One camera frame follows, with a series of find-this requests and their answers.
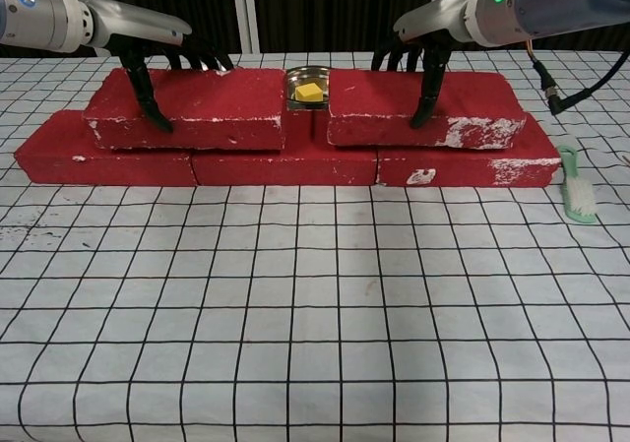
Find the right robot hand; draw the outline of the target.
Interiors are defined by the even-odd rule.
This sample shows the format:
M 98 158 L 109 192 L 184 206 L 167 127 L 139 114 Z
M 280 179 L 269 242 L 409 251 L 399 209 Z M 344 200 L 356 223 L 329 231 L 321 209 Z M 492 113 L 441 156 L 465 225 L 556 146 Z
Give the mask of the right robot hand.
M 418 105 L 409 125 L 417 129 L 432 116 L 452 51 L 472 40 L 464 22 L 469 0 L 434 0 L 401 15 L 390 36 L 374 51 L 371 69 L 383 63 L 389 71 L 398 69 L 406 56 L 406 70 L 422 64 Z

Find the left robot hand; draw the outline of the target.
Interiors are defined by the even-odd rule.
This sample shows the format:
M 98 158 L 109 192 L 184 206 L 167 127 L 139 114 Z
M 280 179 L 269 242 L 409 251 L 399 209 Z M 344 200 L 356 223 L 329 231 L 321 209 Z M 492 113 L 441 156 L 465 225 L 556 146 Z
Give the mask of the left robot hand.
M 170 68 L 180 70 L 186 59 L 192 70 L 231 70 L 228 54 L 193 32 L 184 20 L 151 9 L 114 0 L 83 0 L 94 21 L 90 46 L 104 48 L 119 58 L 144 114 L 160 130 L 171 133 L 154 95 L 146 58 L 159 52 Z

